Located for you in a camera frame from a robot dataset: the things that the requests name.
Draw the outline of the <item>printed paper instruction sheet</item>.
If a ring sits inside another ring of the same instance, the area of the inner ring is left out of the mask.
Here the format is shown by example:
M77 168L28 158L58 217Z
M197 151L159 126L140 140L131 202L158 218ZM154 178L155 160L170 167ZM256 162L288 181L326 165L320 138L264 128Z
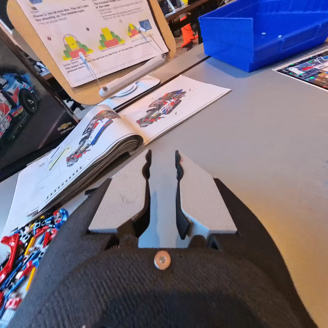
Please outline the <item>printed paper instruction sheet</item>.
M169 51L148 1L17 2L71 88Z

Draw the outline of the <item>grey desk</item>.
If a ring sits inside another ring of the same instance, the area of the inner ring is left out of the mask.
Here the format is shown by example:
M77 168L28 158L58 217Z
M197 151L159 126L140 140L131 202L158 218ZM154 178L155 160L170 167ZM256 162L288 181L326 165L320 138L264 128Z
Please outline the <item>grey desk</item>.
M150 144L150 248L87 232L140 150L84 187L8 327L327 327L327 92L212 58L186 74L232 91ZM176 150L214 178L235 234L180 238Z

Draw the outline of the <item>orange fabric item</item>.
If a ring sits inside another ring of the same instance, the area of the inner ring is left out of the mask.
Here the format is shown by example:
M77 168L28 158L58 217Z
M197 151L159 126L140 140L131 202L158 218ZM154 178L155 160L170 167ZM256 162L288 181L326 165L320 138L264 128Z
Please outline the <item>orange fabric item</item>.
M182 26L181 32L183 38L181 48L190 50L194 45L194 41L198 39L198 33L193 30L191 23L187 23L186 25Z

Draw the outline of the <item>black toy car box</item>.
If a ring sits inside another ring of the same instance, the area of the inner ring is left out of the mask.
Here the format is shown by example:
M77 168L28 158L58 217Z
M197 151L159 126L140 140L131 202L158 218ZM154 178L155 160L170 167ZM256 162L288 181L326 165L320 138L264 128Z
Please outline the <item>black toy car box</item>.
M1 181L60 144L76 125L72 111L1 26Z

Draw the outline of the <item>white document holder stand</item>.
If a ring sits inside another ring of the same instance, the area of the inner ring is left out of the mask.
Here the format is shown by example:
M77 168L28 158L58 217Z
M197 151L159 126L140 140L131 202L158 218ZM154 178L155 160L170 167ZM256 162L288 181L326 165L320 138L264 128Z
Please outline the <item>white document holder stand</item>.
M135 68L133 71L126 73L125 75L119 74L118 72L111 74L110 76L106 77L103 82L96 77L91 65L86 60L85 56L82 52L79 52L80 59L82 63L86 66L92 76L95 77L96 82L99 84L100 88L98 88L95 81L92 81L87 84L87 89L84 92L87 92L87 96L92 96L93 104L95 104L96 100L100 100L101 98L107 99L111 97L116 92L120 91L121 89L125 88L129 84L139 80L140 78L144 77L145 75L151 73L157 67L162 66L165 62L169 62L171 60L170 52L164 52L162 48L158 45L155 41L153 36L148 32L147 29L143 28L141 25L136 27L136 30L139 31L140 35L143 36L145 39L145 43L147 43L146 34L152 39L152 46L153 43L157 45L160 50L160 54L153 57L149 61L147 61L142 66Z

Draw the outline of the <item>holographic sticker sheet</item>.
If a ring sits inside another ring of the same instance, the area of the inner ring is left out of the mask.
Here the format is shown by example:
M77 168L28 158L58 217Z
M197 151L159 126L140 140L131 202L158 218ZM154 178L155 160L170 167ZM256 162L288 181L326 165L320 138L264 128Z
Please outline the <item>holographic sticker sheet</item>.
M328 50L284 64L273 71L328 91Z

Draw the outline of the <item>blue plastic bin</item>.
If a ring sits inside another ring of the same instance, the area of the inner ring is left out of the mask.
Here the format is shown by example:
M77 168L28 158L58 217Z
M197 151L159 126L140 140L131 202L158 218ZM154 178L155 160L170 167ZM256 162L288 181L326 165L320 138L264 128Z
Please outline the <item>blue plastic bin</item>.
M327 0L239 0L199 17L204 52L252 72L325 42Z

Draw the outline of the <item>pile of toy brick pieces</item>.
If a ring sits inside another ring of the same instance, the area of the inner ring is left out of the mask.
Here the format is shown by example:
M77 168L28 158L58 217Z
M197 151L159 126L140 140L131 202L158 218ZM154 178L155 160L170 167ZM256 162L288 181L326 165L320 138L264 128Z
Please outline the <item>pile of toy brick pieces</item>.
M26 297L40 262L69 213L61 208L32 220L8 236L1 243L10 250L1 262L0 322L5 327Z

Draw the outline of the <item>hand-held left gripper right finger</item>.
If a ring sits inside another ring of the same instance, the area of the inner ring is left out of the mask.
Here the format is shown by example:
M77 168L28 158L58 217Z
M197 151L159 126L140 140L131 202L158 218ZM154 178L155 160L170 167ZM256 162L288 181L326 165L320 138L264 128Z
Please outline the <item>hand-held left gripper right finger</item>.
M206 170L181 151L175 151L177 170L176 226L182 240L189 236L233 235L237 227L215 183Z

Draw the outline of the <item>toy car instruction booklet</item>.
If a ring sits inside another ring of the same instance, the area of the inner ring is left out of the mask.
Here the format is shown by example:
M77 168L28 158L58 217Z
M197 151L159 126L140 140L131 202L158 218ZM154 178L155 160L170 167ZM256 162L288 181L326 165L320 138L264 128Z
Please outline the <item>toy car instruction booklet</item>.
M19 173L3 233L66 202L117 158L137 152L228 92L180 75L119 113L107 104L94 106L60 145Z

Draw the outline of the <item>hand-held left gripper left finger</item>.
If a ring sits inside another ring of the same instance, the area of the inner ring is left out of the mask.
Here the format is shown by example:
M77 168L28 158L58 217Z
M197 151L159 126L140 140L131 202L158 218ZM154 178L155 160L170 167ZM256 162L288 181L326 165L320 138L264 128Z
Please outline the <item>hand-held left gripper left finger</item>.
M118 171L92 218L88 230L118 236L140 237L150 223L150 166L152 152L146 149Z

